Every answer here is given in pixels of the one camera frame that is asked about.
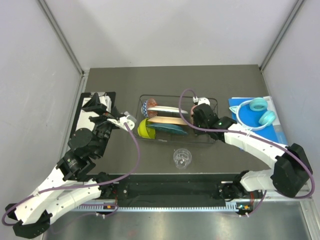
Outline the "peach bird pattern plate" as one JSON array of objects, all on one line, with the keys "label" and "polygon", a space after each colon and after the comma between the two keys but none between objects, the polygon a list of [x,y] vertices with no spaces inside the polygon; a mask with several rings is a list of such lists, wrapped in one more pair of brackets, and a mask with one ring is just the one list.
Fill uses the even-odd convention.
[{"label": "peach bird pattern plate", "polygon": [[179,117],[155,116],[148,119],[151,123],[172,124],[186,126],[187,123]]}]

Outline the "clear drinking glass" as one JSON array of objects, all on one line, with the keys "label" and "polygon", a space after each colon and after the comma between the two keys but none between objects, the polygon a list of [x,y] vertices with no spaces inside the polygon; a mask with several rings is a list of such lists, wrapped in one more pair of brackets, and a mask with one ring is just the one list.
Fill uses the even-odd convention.
[{"label": "clear drinking glass", "polygon": [[179,148],[173,154],[173,161],[178,169],[186,169],[192,161],[192,154],[185,148]]}]

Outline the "lime green bowl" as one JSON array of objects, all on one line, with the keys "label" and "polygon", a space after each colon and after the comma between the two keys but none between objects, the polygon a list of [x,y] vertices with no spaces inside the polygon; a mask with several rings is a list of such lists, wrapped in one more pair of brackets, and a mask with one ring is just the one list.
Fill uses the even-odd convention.
[{"label": "lime green bowl", "polygon": [[149,118],[145,118],[142,120],[137,128],[137,133],[140,137],[145,139],[155,139],[156,138],[156,130],[153,128],[149,128],[150,124]]}]

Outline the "teal scalloped plate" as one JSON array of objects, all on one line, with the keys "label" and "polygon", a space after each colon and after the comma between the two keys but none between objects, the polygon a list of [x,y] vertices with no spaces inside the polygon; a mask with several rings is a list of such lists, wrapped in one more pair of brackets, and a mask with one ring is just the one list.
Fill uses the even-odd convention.
[{"label": "teal scalloped plate", "polygon": [[146,126],[149,129],[166,132],[177,135],[188,135],[188,133],[180,126],[168,123],[151,123]]}]

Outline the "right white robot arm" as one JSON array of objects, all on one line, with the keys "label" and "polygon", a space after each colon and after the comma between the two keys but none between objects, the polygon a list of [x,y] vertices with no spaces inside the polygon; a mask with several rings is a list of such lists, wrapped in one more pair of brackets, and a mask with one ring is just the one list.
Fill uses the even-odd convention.
[{"label": "right white robot arm", "polygon": [[313,194],[313,172],[300,145],[279,144],[245,129],[230,117],[218,118],[206,103],[193,109],[192,118],[196,130],[207,133],[214,140],[238,147],[268,165],[267,170],[246,170],[238,175],[233,185],[237,197],[245,198],[253,191],[262,190],[295,198],[308,181],[311,182],[308,196]]}]

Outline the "white watermelon pattern plate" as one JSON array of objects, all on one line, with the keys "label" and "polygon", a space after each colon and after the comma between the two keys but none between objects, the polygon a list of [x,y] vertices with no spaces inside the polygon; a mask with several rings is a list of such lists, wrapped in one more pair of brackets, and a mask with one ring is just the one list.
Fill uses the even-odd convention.
[{"label": "white watermelon pattern plate", "polygon": [[170,107],[170,106],[153,106],[153,107],[149,107],[147,109],[148,111],[154,111],[154,112],[166,112],[166,113],[177,113],[179,114],[179,108],[177,107]]}]

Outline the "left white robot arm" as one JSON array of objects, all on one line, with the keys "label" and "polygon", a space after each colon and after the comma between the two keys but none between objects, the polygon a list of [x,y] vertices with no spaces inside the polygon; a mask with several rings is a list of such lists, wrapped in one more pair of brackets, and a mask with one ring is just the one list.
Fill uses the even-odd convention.
[{"label": "left white robot arm", "polygon": [[[20,203],[5,208],[2,224],[17,237],[34,239],[46,232],[65,213],[95,199],[109,198],[113,180],[105,172],[90,175],[107,148],[112,130],[122,115],[115,107],[116,93],[94,92],[81,97],[76,111],[69,150],[46,179]],[[6,218],[15,220],[8,224]]]}]

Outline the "pink glass mug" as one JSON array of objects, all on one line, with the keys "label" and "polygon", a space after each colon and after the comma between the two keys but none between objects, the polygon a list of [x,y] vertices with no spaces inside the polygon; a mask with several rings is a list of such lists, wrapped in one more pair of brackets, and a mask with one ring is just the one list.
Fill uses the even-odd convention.
[{"label": "pink glass mug", "polygon": [[193,118],[193,116],[194,116],[194,109],[197,107],[197,105],[193,105],[192,107],[191,107],[191,110],[190,110],[190,117],[191,118]]}]

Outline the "blue red patterned bowl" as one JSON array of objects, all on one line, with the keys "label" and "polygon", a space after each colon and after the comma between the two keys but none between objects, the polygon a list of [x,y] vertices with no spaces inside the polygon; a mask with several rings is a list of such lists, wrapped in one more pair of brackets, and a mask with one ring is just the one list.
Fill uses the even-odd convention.
[{"label": "blue red patterned bowl", "polygon": [[154,98],[149,98],[144,101],[141,107],[141,113],[145,118],[153,118],[158,115],[157,111],[150,110],[150,108],[156,107],[158,104]]}]

